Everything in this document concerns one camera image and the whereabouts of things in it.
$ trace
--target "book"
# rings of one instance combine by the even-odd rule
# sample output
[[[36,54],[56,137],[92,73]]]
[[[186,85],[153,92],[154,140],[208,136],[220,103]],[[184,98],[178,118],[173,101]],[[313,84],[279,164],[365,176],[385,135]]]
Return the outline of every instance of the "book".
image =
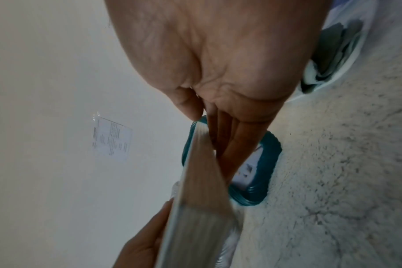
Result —
[[[197,123],[155,268],[213,268],[236,224],[208,127]]]

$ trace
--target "wall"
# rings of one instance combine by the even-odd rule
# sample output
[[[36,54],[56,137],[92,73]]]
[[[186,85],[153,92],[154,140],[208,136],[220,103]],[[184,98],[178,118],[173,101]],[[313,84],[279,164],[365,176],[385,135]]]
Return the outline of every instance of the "wall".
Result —
[[[92,114],[130,127],[128,161]],[[102,1],[0,1],[0,267],[108,267],[181,173],[190,121],[138,76]]]

